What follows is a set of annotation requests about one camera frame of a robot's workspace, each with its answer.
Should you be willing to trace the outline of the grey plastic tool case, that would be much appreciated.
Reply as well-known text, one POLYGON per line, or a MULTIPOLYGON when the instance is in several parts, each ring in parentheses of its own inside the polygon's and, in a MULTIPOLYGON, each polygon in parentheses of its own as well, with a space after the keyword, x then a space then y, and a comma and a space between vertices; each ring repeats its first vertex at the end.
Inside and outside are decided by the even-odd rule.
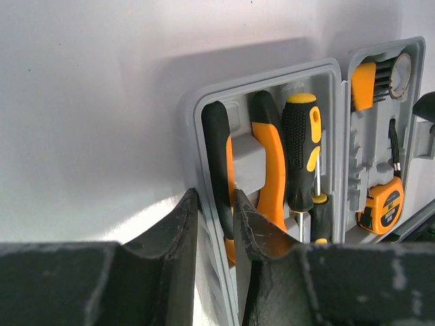
MULTIPOLYGON (((352 52, 343 62, 325 58, 290 65, 232 81, 221 81, 181 97, 177 109, 181 116, 181 148, 186 179, 196 190, 201 204, 198 223, 201 271, 196 293, 203 316, 195 318, 196 325, 242 325, 239 322, 236 262, 231 264, 227 257, 224 232, 213 197, 201 121, 205 105, 220 101, 226 108, 232 138, 234 193, 238 189, 243 191, 257 210, 260 189, 265 184, 265 149, 253 136, 248 110, 251 98, 261 90, 270 92, 281 121, 288 96, 314 94, 321 113, 321 191, 329 197, 328 215, 332 227, 327 244, 392 243, 392 232, 411 222, 404 213, 404 202, 399 219, 383 235, 373 234, 358 226, 356 214, 364 210, 370 188, 385 185, 393 179, 388 137, 392 118, 396 120, 404 201, 410 197, 406 186, 411 181, 411 160, 434 157, 434 124, 413 114, 414 104, 422 97, 420 88, 424 58, 425 40, 414 37, 352 52), (365 62, 395 60, 403 52, 408 53, 412 60, 411 80, 404 96, 398 99, 388 96, 369 109, 353 111, 351 76, 355 68, 365 62)), ((301 242, 298 215, 292 212, 287 202, 288 168, 282 122, 281 131, 286 166, 283 202, 285 233, 301 242)), ((310 231, 311 217, 307 211, 304 213, 304 241, 301 243, 316 244, 310 240, 310 231)))

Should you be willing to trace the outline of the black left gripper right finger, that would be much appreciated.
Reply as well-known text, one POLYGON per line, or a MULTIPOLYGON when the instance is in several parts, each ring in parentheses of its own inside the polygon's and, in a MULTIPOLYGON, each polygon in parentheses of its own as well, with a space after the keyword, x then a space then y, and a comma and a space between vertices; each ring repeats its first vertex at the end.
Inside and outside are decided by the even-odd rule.
POLYGON ((430 242, 303 244, 234 193, 242 325, 433 325, 430 242))

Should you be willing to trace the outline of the orange tape measure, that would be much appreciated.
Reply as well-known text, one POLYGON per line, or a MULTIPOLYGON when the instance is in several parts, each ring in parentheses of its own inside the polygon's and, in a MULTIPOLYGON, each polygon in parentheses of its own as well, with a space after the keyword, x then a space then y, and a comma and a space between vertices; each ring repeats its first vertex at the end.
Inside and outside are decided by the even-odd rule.
POLYGON ((364 210, 356 214, 357 225, 377 235, 386 234, 395 225, 404 202, 398 135, 394 118, 389 121, 388 137, 394 169, 393 179, 385 185, 370 188, 364 210))

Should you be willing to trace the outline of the long black yellow screwdriver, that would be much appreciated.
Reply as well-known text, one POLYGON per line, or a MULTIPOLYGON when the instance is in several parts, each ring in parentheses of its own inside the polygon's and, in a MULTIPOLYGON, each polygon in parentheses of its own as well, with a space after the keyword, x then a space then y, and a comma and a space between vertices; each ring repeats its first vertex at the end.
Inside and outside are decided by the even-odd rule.
POLYGON ((311 187, 321 144, 321 113, 311 93, 288 96, 281 115, 287 159, 287 202, 298 215, 299 240, 304 241, 304 213, 313 208, 311 187))

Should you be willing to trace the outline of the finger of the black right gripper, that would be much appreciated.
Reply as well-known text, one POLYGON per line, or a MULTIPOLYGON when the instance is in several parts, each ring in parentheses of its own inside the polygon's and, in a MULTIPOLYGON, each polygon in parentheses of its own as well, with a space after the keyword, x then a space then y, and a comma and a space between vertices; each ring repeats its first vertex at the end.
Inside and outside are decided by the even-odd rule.
POLYGON ((413 114, 435 123, 435 92, 424 94, 413 106, 413 114))

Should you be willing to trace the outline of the orange hex key set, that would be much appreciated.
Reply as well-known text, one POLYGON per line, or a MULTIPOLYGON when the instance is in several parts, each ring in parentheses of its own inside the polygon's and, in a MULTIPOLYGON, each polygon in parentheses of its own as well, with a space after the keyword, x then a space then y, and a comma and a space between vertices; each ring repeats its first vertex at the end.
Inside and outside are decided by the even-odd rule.
POLYGON ((370 109, 390 96, 393 59, 365 62, 358 65, 351 76, 351 109, 370 109))

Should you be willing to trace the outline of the black electrical tape roll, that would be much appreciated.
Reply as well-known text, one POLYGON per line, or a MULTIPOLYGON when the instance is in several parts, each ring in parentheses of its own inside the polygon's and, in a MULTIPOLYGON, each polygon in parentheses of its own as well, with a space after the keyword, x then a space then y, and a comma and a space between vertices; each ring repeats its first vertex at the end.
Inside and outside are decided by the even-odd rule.
POLYGON ((410 84, 412 73, 411 56, 403 52, 393 62, 389 78, 389 94, 393 99, 404 96, 410 84))

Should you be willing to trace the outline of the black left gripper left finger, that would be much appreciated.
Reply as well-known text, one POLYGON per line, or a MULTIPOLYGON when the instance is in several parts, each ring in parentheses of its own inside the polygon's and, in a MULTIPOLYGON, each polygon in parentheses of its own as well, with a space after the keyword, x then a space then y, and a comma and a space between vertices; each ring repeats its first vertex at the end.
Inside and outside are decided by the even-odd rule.
POLYGON ((131 241, 1 245, 2 325, 191 325, 198 195, 131 241))

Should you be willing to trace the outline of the orange black pliers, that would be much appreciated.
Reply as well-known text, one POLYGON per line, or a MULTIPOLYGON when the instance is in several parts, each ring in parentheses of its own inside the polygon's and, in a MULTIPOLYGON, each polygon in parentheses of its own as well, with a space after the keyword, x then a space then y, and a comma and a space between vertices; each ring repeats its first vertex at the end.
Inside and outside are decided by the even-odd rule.
MULTIPOLYGON (((265 149, 265 184, 260 189, 257 210, 285 232, 287 228, 283 217, 283 202, 286 166, 278 108, 272 94, 261 90, 252 96, 248 110, 253 136, 265 149)), ((231 264, 235 264, 233 211, 236 183, 232 138, 224 104, 215 101, 205 105, 201 121, 213 197, 224 232, 226 254, 231 264)))

